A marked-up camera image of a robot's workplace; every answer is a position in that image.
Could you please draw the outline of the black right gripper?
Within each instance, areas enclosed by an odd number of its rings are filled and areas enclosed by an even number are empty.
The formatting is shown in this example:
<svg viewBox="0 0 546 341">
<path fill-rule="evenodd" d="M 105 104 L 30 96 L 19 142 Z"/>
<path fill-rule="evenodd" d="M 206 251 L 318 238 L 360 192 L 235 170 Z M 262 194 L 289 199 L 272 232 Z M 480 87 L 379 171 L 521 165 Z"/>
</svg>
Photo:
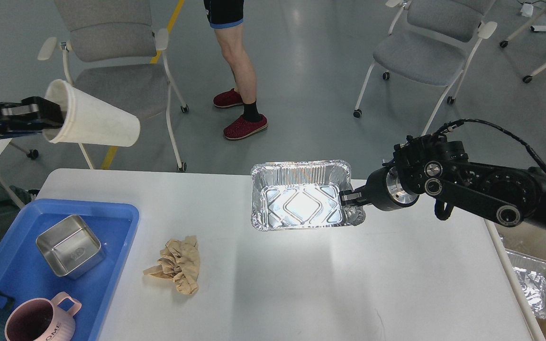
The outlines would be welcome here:
<svg viewBox="0 0 546 341">
<path fill-rule="evenodd" d="M 402 187 L 395 167 L 381 168 L 368 177 L 358 191 L 339 193 L 343 207 L 373 205 L 382 211 L 394 211 L 414 205 L 418 195 L 408 193 Z"/>
</svg>

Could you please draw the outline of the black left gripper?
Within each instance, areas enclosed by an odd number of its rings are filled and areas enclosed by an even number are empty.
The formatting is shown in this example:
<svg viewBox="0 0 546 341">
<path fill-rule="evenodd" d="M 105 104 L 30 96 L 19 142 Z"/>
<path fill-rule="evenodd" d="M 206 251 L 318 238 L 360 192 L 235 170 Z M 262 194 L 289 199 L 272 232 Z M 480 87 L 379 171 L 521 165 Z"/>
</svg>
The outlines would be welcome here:
<svg viewBox="0 0 546 341">
<path fill-rule="evenodd" d="M 29 97 L 15 104 L 0 103 L 1 116 L 26 125 L 0 125 L 0 140 L 61 129 L 64 123 L 60 105 L 42 97 Z"/>
</svg>

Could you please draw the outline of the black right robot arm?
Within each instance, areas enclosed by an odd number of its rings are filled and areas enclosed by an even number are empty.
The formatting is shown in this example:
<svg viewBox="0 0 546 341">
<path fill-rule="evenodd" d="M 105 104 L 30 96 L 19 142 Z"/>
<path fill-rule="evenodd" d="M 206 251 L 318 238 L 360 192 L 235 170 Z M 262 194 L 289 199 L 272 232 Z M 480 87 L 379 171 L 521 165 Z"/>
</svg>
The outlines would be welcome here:
<svg viewBox="0 0 546 341">
<path fill-rule="evenodd" d="M 407 136 L 404 144 L 394 146 L 392 160 L 371 173 L 364 186 L 340 192 L 340 202 L 394 211 L 427 194 L 435 199 L 434 214 L 440 220 L 459 207 L 505 227 L 527 222 L 546 230 L 546 164 L 524 140 L 502 127 L 498 130 L 522 144 L 537 166 L 516 169 L 469 162 L 463 143 L 447 138 L 464 123 L 466 119 L 458 119 L 431 134 Z"/>
</svg>

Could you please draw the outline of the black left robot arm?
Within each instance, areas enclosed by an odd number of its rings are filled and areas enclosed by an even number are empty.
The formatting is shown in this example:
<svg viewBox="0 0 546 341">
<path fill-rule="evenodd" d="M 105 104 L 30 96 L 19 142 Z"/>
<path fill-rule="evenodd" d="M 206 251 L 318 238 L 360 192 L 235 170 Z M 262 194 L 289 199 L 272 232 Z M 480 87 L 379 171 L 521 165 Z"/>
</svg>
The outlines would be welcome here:
<svg viewBox="0 0 546 341">
<path fill-rule="evenodd" d="M 28 97 L 20 103 L 0 103 L 0 140 L 59 129 L 63 123 L 61 106 L 42 97 Z"/>
</svg>

